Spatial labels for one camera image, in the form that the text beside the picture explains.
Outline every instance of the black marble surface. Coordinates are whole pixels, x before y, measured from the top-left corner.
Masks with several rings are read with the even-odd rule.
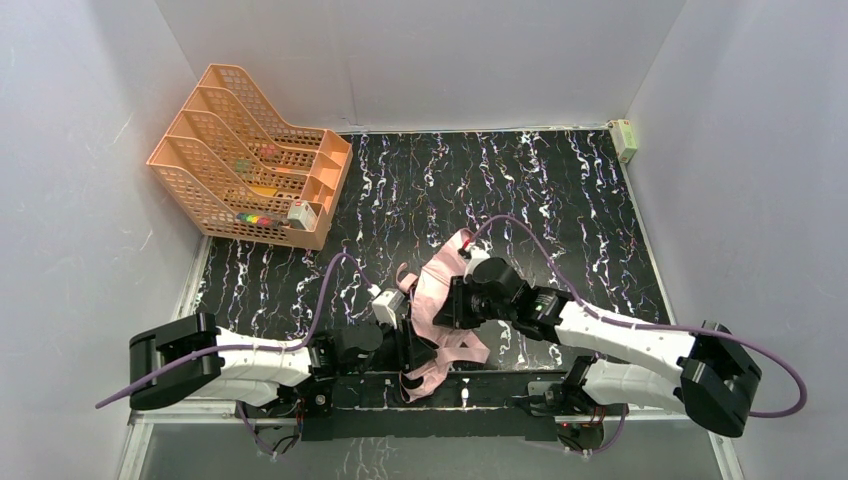
[[[511,213],[530,225],[588,301],[668,323],[660,289],[609,132],[543,131],[354,135],[353,165],[320,252],[214,239],[198,310],[221,326],[280,340],[312,322],[327,264],[346,251],[368,278],[394,285],[461,227]],[[523,231],[495,225],[481,237],[524,278],[558,286]],[[371,321],[370,298],[350,265],[335,274],[321,322]],[[479,331],[486,368],[567,369],[577,352],[527,340],[504,322]]]

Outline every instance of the mesh basket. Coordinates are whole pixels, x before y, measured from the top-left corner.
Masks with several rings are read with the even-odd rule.
[[[298,127],[283,120],[241,67],[212,64],[199,86],[221,87],[232,92],[276,142],[305,148],[318,148],[321,144],[323,130]]]
[[[217,67],[237,69],[240,76],[228,76],[231,80],[249,81],[238,67],[216,65],[204,79]],[[271,108],[276,124],[283,125],[271,135],[238,96],[202,83],[148,165],[207,235],[320,250],[350,167],[350,144],[329,130],[283,122],[250,81],[251,89],[244,91],[261,96],[267,105],[262,110]],[[307,203],[315,212],[317,221],[309,230],[284,225],[294,202]],[[244,221],[251,215],[274,226]]]

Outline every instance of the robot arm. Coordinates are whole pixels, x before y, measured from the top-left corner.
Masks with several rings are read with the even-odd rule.
[[[742,435],[761,371],[738,344],[706,335],[637,330],[601,322],[597,314],[627,324],[642,320],[579,305],[568,293],[532,287],[503,259],[474,252],[463,277],[454,277],[434,323],[473,328],[508,320],[535,340],[584,348],[619,359],[583,357],[565,382],[551,386],[546,404],[632,403],[685,413],[710,431]],[[587,308],[596,315],[589,315]],[[727,332],[718,324],[706,324]]]

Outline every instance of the small device on wall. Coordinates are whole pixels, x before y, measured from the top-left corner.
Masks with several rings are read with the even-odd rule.
[[[612,127],[612,144],[615,145],[615,156],[621,163],[627,163],[633,158],[639,145],[636,143],[636,136],[633,134],[633,125],[630,120],[613,120],[610,122]]]

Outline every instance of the wire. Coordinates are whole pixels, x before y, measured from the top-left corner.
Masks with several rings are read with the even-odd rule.
[[[213,347],[203,348],[197,351],[194,351],[188,355],[182,356],[173,362],[166,364],[163,367],[157,368],[156,370],[148,373],[147,375],[139,378],[138,380],[132,382],[128,386],[122,388],[121,390],[115,392],[114,394],[106,397],[105,399],[97,402],[94,405],[94,408],[103,408],[110,403],[119,400],[124,397],[128,397],[135,393],[138,390],[144,388],[148,382],[155,380],[161,375],[164,375],[171,370],[179,368],[182,365],[185,365],[188,362],[194,361],[204,355],[210,355],[212,353],[217,352],[227,352],[233,350],[259,350],[263,352],[293,352],[295,350],[299,350],[306,345],[309,344],[309,341],[312,340],[312,335],[315,334],[315,329],[318,327],[319,320],[321,318],[321,310],[324,305],[324,295],[327,293],[327,287],[330,283],[330,274],[333,273],[333,269],[336,267],[336,263],[343,259],[350,259],[353,262],[353,266],[356,267],[356,270],[359,272],[360,277],[362,277],[362,281],[365,282],[367,287],[371,287],[371,282],[365,276],[365,272],[362,271],[362,267],[359,266],[356,259],[348,253],[340,252],[337,253],[336,256],[330,260],[330,265],[327,267],[327,273],[324,274],[324,281],[321,282],[321,290],[318,293],[318,305],[315,307],[315,318],[312,321],[312,325],[309,326],[309,330],[306,332],[306,336],[303,337],[303,340],[297,345],[291,347],[272,347],[270,345],[253,345],[253,344],[236,344],[236,345],[216,345]]]
[[[589,451],[589,453],[590,453],[591,455],[595,455],[595,454],[597,454],[597,453],[604,453],[605,451],[609,450],[609,448],[610,448],[610,447],[611,447],[611,446],[612,446],[615,442],[617,442],[617,441],[618,441],[618,439],[621,437],[621,432],[623,432],[623,431],[624,431],[624,419],[625,419],[625,418],[627,418],[627,415],[628,415],[628,414],[630,414],[630,407],[628,407],[627,405],[625,405],[625,406],[624,406],[624,411],[623,411],[623,412],[621,412],[621,419],[618,421],[618,426],[615,428],[615,433],[612,435],[612,438],[610,439],[610,441],[609,441],[609,442],[607,442],[607,443],[606,443],[606,444],[604,444],[604,445],[601,445],[600,447],[598,447],[598,448],[597,448],[597,449],[595,449],[595,450],[590,450],[590,451]],[[580,454],[580,455],[582,455],[582,454],[583,454],[583,452],[578,452],[578,451],[574,451],[574,453],[577,453],[577,454]]]
[[[256,445],[259,447],[259,449],[264,451],[268,455],[271,455],[272,457],[276,457],[277,452],[275,451],[275,449],[265,443],[265,440],[262,440],[259,437],[259,434],[256,433],[256,430],[253,428],[253,425],[251,425],[250,421],[247,419],[247,414],[244,412],[244,402],[236,402],[236,408],[238,409],[241,421],[244,422],[245,428],[247,428],[247,430],[250,432],[250,435],[253,437],[253,441],[256,442]]]
[[[292,439],[295,439],[297,437],[298,437],[297,435],[289,435],[288,437],[283,437],[283,438],[279,439],[277,441],[277,443],[274,444],[274,451],[276,452],[277,449],[280,448],[280,445],[282,445],[283,442],[285,442],[286,440],[292,440]]]
[[[631,322],[625,322],[625,321],[622,321],[622,320],[615,320],[615,319],[612,319],[612,318],[608,318],[608,317],[598,313],[597,311],[595,311],[594,309],[592,309],[590,307],[590,304],[586,303],[586,301],[584,301],[583,298],[580,297],[580,294],[577,293],[577,289],[574,287],[574,284],[570,280],[568,280],[568,278],[566,278],[565,275],[562,274],[562,272],[559,270],[559,268],[557,268],[556,264],[554,264],[554,261],[551,258],[551,256],[548,254],[547,250],[545,250],[545,247],[539,241],[539,238],[536,237],[536,235],[533,233],[532,230],[530,230],[530,227],[528,227],[527,225],[525,225],[524,223],[522,223],[520,220],[518,220],[517,218],[515,218],[513,216],[510,216],[510,215],[495,215],[495,216],[493,216],[492,218],[490,218],[489,220],[484,222],[483,225],[481,225],[480,228],[471,235],[471,238],[469,239],[468,243],[473,242],[477,238],[477,236],[479,236],[482,232],[484,232],[487,228],[489,228],[489,226],[493,222],[495,222],[497,220],[510,221],[510,222],[514,223],[515,225],[523,228],[524,231],[527,232],[528,235],[530,235],[530,238],[533,239],[533,242],[535,242],[536,246],[539,247],[539,250],[541,250],[542,255],[545,257],[545,261],[547,262],[548,266],[551,268],[551,271],[554,273],[554,275],[560,281],[562,281],[562,283],[564,283],[566,285],[569,292],[574,297],[574,301],[577,302],[578,305],[583,307],[583,311],[586,312],[586,314],[588,314],[592,318],[595,318],[597,320],[600,320],[600,321],[607,323],[607,324],[610,324],[610,325],[615,325],[617,327],[633,328],[635,330],[664,330],[664,331],[671,331],[671,332],[686,332],[686,333],[695,333],[695,334],[698,334],[698,335],[706,335],[706,336],[710,336],[710,337],[716,337],[716,338],[720,338],[720,339],[723,339],[723,340],[730,340],[732,342],[738,343],[739,345],[748,347],[751,350],[754,350],[755,352],[764,355],[765,357],[767,357],[769,360],[773,361],[774,363],[780,365],[780,367],[783,368],[786,371],[786,373],[788,373],[789,376],[792,377],[792,380],[794,380],[795,384],[798,386],[798,401],[795,403],[795,405],[793,405],[793,406],[791,406],[791,407],[789,407],[785,410],[778,410],[778,411],[774,411],[774,412],[752,411],[748,414],[749,416],[755,417],[755,418],[788,417],[789,415],[798,413],[802,408],[804,408],[804,405],[807,404],[807,384],[804,383],[804,379],[801,378],[801,374],[798,373],[798,371],[795,370],[791,365],[789,365],[789,363],[786,360],[780,358],[776,353],[772,352],[771,350],[769,350],[769,349],[767,349],[767,348],[765,348],[761,345],[758,345],[754,342],[750,342],[748,340],[744,340],[742,338],[736,337],[736,336],[731,335],[729,333],[717,332],[715,330],[708,330],[706,328],[701,328],[701,327],[687,327],[687,326],[683,326],[683,325],[656,325],[656,324],[652,324],[652,323],[631,323]]]

